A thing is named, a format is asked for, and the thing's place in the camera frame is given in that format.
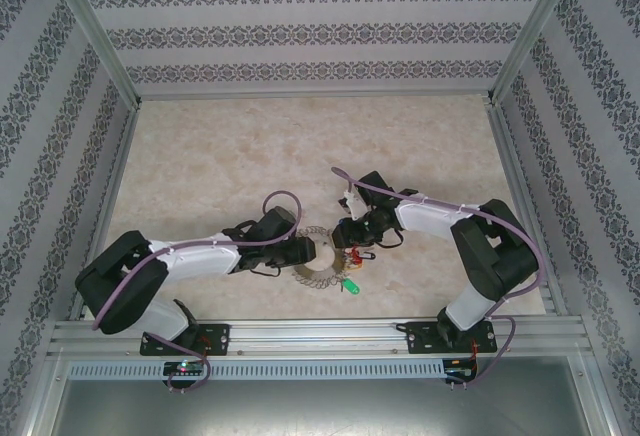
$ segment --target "green keychain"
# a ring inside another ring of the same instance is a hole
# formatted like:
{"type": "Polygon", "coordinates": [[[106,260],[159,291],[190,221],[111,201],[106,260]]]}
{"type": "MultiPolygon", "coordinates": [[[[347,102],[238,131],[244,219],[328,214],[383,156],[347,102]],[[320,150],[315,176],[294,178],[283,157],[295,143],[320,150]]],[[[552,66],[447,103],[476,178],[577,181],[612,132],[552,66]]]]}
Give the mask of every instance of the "green keychain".
{"type": "Polygon", "coordinates": [[[351,294],[359,294],[360,288],[356,283],[351,281],[349,278],[346,278],[342,281],[342,286],[347,289],[351,294]]]}

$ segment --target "wallpaper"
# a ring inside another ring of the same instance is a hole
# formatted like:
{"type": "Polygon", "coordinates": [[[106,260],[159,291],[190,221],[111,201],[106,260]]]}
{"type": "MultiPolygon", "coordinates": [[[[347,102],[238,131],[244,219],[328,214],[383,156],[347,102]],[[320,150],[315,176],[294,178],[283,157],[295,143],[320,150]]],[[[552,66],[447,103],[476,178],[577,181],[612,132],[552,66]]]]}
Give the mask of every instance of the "wallpaper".
{"type": "Polygon", "coordinates": [[[559,0],[502,102],[623,434],[640,434],[639,1],[559,0]]]}
{"type": "Polygon", "coordinates": [[[65,319],[130,117],[64,0],[0,0],[0,435],[65,319]]]}
{"type": "Polygon", "coordinates": [[[89,0],[143,97],[488,90],[536,0],[89,0]]]}

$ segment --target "bracket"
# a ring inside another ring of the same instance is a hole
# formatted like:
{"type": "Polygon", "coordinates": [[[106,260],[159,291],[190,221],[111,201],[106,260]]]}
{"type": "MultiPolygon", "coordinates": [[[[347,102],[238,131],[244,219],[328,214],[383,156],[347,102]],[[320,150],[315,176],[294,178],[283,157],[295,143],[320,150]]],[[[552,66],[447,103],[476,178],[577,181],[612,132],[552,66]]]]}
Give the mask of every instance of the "bracket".
{"type": "Polygon", "coordinates": [[[411,321],[396,324],[396,329],[407,335],[409,354],[471,353],[474,342],[477,353],[495,353],[498,350],[493,324],[490,321],[480,321],[462,333],[453,347],[440,337],[437,327],[437,321],[411,321]]]}
{"type": "MultiPolygon", "coordinates": [[[[226,356],[229,349],[230,328],[228,324],[200,324],[195,342],[188,349],[207,356],[226,356]]],[[[140,354],[142,356],[185,356],[182,351],[165,346],[147,333],[142,335],[140,354]]]]}

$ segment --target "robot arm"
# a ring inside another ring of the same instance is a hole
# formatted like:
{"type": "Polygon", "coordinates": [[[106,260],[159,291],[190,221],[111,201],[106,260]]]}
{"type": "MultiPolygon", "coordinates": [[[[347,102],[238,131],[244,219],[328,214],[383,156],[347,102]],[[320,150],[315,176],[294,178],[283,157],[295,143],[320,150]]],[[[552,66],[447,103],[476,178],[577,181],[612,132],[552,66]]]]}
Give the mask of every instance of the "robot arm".
{"type": "MultiPolygon", "coordinates": [[[[360,182],[392,191],[375,171],[360,182]]],[[[438,333],[450,345],[480,322],[496,302],[538,270],[535,255],[521,238],[482,217],[400,200],[360,187],[358,193],[371,209],[355,221],[340,221],[332,235],[337,248],[380,244],[383,234],[390,229],[398,234],[403,230],[421,231],[455,242],[469,283],[438,314],[438,333]]],[[[400,194],[427,200],[410,189],[400,194]]],[[[469,207],[522,230],[502,201],[493,199],[484,205],[469,207]]]]}
{"type": "MultiPolygon", "coordinates": [[[[142,267],[117,297],[100,323],[105,334],[134,329],[157,334],[190,348],[197,334],[197,323],[179,301],[168,302],[156,293],[163,284],[211,274],[256,272],[263,263],[277,270],[304,264],[315,258],[315,246],[306,237],[289,237],[267,246],[241,246],[242,242],[269,241],[284,235],[295,223],[287,210],[277,206],[260,221],[247,221],[235,228],[211,236],[211,246],[196,246],[169,251],[142,267]],[[233,241],[239,245],[215,245],[214,241],[233,241]]],[[[116,290],[125,275],[142,259],[176,243],[147,240],[139,231],[123,234],[76,279],[76,288],[96,315],[116,290]]]]}

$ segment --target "beige marble surface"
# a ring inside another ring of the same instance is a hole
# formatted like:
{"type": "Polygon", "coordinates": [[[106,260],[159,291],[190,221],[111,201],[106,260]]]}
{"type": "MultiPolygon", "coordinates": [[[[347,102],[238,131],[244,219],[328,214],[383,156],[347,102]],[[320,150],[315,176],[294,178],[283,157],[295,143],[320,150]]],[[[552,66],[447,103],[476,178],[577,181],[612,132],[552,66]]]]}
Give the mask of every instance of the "beige marble surface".
{"type": "MultiPolygon", "coordinates": [[[[378,170],[396,190],[511,204],[479,96],[145,102],[107,242],[130,229],[169,241],[209,236],[259,218],[277,189],[302,200],[301,227],[333,228],[345,216],[334,165],[358,178],[378,170]]],[[[284,197],[274,202],[294,209],[284,197]]],[[[404,246],[377,249],[353,273],[357,296],[303,286],[291,269],[277,279],[210,275],[161,292],[197,318],[435,316],[466,284],[458,253],[453,243],[405,235],[404,246]]],[[[507,306],[544,313],[537,291],[507,306]]]]}

